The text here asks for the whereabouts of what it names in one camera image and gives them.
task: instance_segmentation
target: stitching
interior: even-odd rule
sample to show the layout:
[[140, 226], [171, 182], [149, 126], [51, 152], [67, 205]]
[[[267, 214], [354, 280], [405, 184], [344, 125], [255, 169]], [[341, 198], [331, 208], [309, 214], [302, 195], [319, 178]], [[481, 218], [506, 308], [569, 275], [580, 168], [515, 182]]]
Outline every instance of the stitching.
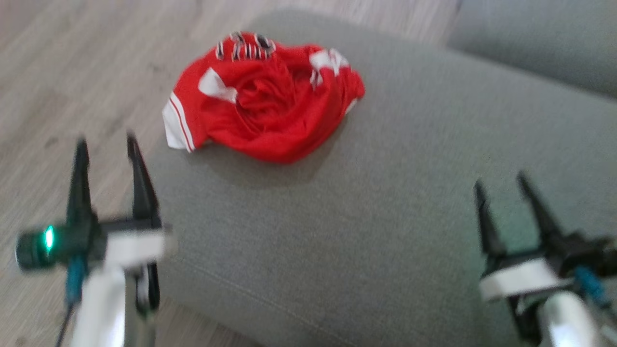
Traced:
[[292, 316], [293, 318], [299, 320], [300, 322], [304, 323], [305, 325], [308, 325], [309, 327], [313, 328], [313, 330], [316, 330], [317, 332], [319, 332], [321, 336], [324, 336], [329, 341], [332, 341], [332, 342], [336, 343], [339, 346], [357, 347], [357, 345], [353, 344], [352, 342], [350, 342], [348, 340], [345, 340], [343, 337], [340, 337], [339, 335], [337, 335], [337, 334], [335, 334], [333, 332], [329, 332], [326, 329], [321, 328], [321, 327], [315, 325], [314, 323], [312, 323], [308, 319], [306, 319], [304, 317], [301, 317], [301, 316], [297, 315], [296, 313], [293, 313], [291, 310], [289, 310], [288, 308], [286, 308], [286, 307], [284, 307], [284, 306], [282, 306], [280, 304], [277, 304], [277, 303], [274, 303], [273, 301], [270, 301], [270, 300], [267, 300], [265, 298], [262, 298], [261, 296], [253, 293], [252, 291], [250, 291], [247, 288], [244, 288], [243, 286], [237, 285], [237, 284], [235, 284], [235, 283], [233, 283], [233, 282], [231, 282], [231, 281], [229, 281], [229, 280], [227, 280], [227, 279], [225, 279], [225, 278], [223, 278], [223, 277], [221, 277], [219, 275], [215, 275], [215, 274], [213, 274], [213, 273], [211, 273], [211, 272], [209, 272], [207, 270], [199, 269], [197, 267], [193, 267], [193, 268], [198, 270], [198, 271], [201, 271], [201, 272], [205, 273], [206, 275], [214, 278], [216, 281], [218, 281], [218, 282], [220, 282], [220, 283], [222, 283], [224, 285], [232, 287], [231, 288], [232, 290], [236, 291], [237, 293], [239, 293], [239, 294], [241, 294], [241, 295], [243, 295], [243, 296], [245, 296], [245, 297], [247, 297], [247, 298], [249, 298], [251, 300], [254, 300], [254, 301], [256, 301], [258, 303], [261, 303], [261, 304], [268, 304], [268, 305], [270, 305], [272, 307], [275, 307], [275, 308], [279, 309], [280, 311], [283, 311], [284, 313]]

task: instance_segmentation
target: gray fabric surface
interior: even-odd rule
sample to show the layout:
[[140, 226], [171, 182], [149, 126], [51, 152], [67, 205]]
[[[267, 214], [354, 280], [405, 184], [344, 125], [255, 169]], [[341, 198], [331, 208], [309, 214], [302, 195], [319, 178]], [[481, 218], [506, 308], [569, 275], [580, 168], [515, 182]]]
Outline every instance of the gray fabric surface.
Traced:
[[484, 304], [472, 187], [512, 248], [535, 242], [527, 169], [563, 225], [617, 229], [617, 104], [294, 11], [248, 30], [336, 47], [366, 97], [293, 165], [222, 146], [147, 157], [180, 253], [165, 295], [267, 346], [518, 346]]
[[463, 0], [452, 48], [617, 97], [616, 0]]

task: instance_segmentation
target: red clothing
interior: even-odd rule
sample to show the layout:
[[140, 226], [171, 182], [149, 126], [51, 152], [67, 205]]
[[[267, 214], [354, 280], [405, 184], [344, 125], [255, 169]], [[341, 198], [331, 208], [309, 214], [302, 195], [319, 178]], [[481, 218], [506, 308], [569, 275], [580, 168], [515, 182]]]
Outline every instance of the red clothing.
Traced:
[[291, 163], [321, 145], [364, 92], [334, 49], [232, 33], [182, 73], [163, 110], [167, 141], [191, 152], [212, 140]]

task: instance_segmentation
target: wooden floor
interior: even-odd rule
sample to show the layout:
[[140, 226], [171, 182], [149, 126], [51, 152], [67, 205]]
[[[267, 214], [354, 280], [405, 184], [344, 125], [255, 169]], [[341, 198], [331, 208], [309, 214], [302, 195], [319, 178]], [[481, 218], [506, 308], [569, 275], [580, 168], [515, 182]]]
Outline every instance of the wooden floor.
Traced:
[[[0, 0], [0, 345], [52, 346], [58, 332], [63, 273], [24, 277], [13, 248], [24, 226], [64, 218], [78, 136], [88, 140], [99, 215], [122, 212], [126, 129], [147, 155], [183, 68], [284, 6], [441, 44], [457, 0]], [[165, 300], [157, 345], [256, 344]]]

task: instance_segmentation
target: gray sofa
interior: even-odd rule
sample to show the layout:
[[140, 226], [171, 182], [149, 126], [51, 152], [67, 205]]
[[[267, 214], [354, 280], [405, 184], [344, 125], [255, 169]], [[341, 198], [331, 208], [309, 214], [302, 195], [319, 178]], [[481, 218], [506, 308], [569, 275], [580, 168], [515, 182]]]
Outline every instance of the gray sofa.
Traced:
[[448, 46], [617, 98], [617, 1], [462, 0]]
[[163, 294], [265, 346], [519, 346], [478, 293], [475, 181], [512, 248], [536, 242], [519, 169], [563, 225], [617, 228], [611, 99], [304, 12], [247, 29], [336, 47], [366, 97], [293, 165], [161, 134], [146, 159], [180, 238]]

